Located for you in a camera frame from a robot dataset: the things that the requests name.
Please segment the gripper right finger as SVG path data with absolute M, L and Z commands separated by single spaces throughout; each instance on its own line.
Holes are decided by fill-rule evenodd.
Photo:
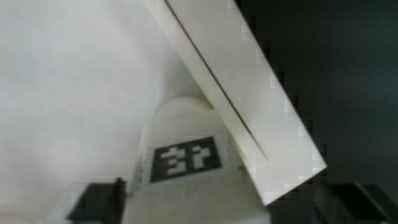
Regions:
M 320 184 L 313 224 L 398 224 L 398 205 L 377 185 Z

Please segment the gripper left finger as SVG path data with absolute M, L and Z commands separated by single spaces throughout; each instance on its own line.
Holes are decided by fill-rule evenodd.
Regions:
M 126 181 L 117 178 L 114 183 L 91 183 L 68 220 L 73 224 L 121 224 L 126 203 Z

